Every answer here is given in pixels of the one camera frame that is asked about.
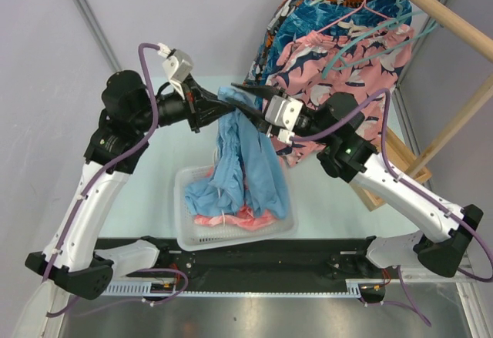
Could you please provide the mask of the wooden hanging rod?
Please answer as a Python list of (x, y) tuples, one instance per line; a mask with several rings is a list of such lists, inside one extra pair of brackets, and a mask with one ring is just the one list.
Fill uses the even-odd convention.
[(451, 31), (489, 62), (492, 62), (492, 39), (438, 0), (409, 0)]

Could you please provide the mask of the pink shark print shorts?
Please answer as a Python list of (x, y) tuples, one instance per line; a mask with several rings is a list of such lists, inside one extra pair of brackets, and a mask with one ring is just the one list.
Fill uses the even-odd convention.
[(266, 84), (284, 89), (310, 109), (318, 109), (336, 92), (351, 94), (362, 103), (379, 89), (394, 91), (411, 59), (413, 37), (414, 29), (408, 25), (384, 28), (344, 51), (323, 77), (325, 67), (353, 39), (311, 32), (284, 47)]

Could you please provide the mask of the orange black print shorts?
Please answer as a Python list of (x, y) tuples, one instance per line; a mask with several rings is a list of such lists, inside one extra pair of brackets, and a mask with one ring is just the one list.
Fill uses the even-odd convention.
[(284, 0), (267, 25), (263, 41), (243, 83), (263, 85), (275, 72), (277, 60), (284, 47), (313, 30), (352, 12), (353, 8), (321, 2), (309, 5), (310, 0)]

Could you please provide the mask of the blue leaf print shorts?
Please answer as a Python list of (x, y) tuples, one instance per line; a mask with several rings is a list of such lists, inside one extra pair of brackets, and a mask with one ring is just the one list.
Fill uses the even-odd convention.
[(411, 4), (403, 0), (286, 0), (267, 26), (245, 78), (247, 85), (275, 85), (312, 109), (335, 92), (362, 101), (374, 90), (393, 89), (411, 59)]

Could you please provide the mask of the white plastic laundry basket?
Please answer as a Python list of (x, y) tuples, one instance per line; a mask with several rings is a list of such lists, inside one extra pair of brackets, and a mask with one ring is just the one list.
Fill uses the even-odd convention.
[(297, 207), (290, 200), (285, 219), (249, 231), (236, 225), (219, 224), (214, 227), (195, 223), (195, 216), (189, 211), (185, 201), (185, 188), (189, 184), (206, 177), (212, 166), (189, 166), (177, 172), (174, 182), (174, 224), (179, 246), (188, 252), (235, 246), (293, 235), (298, 227)]

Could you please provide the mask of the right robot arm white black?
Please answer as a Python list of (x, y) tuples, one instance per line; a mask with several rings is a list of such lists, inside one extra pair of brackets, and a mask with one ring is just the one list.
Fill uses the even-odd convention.
[(434, 194), (391, 163), (384, 148), (376, 148), (357, 134), (364, 121), (363, 108), (375, 99), (388, 100), (388, 89), (362, 103), (350, 93), (336, 92), (317, 109), (310, 109), (283, 89), (266, 85), (238, 88), (267, 103), (260, 111), (226, 98), (258, 131), (286, 145), (321, 144), (317, 159), (326, 174), (376, 194), (418, 228), (404, 236), (371, 239), (366, 251), (355, 258), (359, 274), (373, 277), (389, 266), (415, 265), (443, 277), (465, 272), (461, 261), (470, 242), (478, 237), (483, 212), (475, 205), (461, 207)]

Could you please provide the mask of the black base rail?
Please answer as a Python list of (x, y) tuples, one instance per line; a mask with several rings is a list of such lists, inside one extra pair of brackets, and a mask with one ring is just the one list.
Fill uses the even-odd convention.
[(378, 303), (389, 284), (406, 277), (366, 259), (369, 239), (278, 239), (198, 251), (174, 239), (155, 242), (155, 266), (113, 280), (145, 283), (153, 300), (183, 289), (186, 296), (348, 295)]

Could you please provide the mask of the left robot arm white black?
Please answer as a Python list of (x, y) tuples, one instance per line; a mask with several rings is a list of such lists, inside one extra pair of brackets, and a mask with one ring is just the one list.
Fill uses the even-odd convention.
[(170, 267), (170, 257), (163, 253), (165, 244), (151, 236), (113, 249), (96, 249), (113, 202), (149, 146), (141, 140), (153, 121), (148, 90), (135, 71), (111, 75), (102, 102), (71, 207), (50, 244), (29, 253), (25, 261), (31, 271), (86, 300), (99, 297), (115, 277), (144, 269), (161, 276)]

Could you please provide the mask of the light blue shorts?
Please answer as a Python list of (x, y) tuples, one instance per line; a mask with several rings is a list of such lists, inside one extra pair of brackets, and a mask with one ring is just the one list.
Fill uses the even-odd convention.
[(268, 211), (285, 219), (290, 213), (289, 188), (270, 139), (239, 109), (220, 117), (218, 124), (212, 175), (184, 189), (191, 214), (233, 215), (247, 206), (255, 217)]

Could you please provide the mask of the pink shorts in basket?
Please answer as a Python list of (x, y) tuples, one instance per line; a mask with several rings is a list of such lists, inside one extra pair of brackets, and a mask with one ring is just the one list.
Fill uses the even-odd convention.
[(253, 209), (249, 206), (242, 206), (239, 212), (234, 215), (222, 213), (219, 216), (196, 215), (194, 218), (194, 223), (199, 226), (235, 226), (249, 232), (266, 228), (275, 222), (277, 222), (277, 218), (269, 210), (265, 210), (261, 216), (255, 217)]

